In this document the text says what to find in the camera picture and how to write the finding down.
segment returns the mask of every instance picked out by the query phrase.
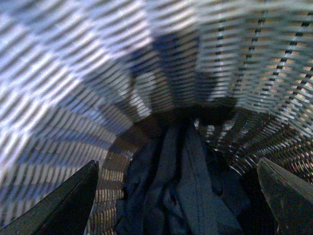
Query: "wicker basket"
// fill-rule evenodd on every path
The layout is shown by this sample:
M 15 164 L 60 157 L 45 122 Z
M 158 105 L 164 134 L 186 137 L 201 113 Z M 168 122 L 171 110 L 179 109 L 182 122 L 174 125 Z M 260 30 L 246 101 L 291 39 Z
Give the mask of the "wicker basket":
M 261 157 L 313 184 L 312 0 L 0 1 L 0 227 L 89 160 L 86 234 L 115 234 L 132 155 L 193 117 L 274 234 Z

